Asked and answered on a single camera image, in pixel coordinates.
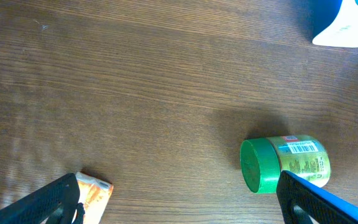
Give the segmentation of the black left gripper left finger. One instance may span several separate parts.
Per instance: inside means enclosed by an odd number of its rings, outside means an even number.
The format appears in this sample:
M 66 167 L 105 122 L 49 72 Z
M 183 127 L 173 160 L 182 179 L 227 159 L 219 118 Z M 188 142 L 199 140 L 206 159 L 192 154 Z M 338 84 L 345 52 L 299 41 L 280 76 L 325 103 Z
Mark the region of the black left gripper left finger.
M 83 224 L 85 209 L 80 188 L 69 173 L 0 210 L 0 224 Z

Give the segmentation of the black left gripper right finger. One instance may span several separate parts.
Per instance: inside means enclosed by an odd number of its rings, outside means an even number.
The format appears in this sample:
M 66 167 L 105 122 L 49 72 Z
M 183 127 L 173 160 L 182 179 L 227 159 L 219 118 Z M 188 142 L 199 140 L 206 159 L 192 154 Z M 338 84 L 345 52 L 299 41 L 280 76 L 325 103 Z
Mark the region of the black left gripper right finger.
M 358 223 L 358 207 L 284 170 L 276 189 L 285 223 Z

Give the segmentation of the orange red snack packet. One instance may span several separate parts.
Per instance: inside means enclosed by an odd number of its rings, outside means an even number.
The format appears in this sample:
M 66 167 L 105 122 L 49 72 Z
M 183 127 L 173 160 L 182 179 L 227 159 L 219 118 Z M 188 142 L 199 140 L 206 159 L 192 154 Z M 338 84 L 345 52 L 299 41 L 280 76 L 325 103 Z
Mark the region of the orange red snack packet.
M 75 176 L 80 189 L 78 202 L 83 204 L 85 210 L 83 223 L 99 224 L 114 186 L 81 172 L 77 172 Z

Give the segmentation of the green lid spice jar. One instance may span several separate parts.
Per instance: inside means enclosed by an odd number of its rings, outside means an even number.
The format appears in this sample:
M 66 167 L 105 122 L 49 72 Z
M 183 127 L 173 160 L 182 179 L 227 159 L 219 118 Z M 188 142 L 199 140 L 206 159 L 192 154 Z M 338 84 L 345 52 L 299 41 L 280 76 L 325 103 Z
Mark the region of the green lid spice jar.
M 247 139 L 240 148 L 245 183 L 256 194 L 276 192 L 281 171 L 323 187 L 331 176 L 331 165 L 324 146 L 308 135 Z

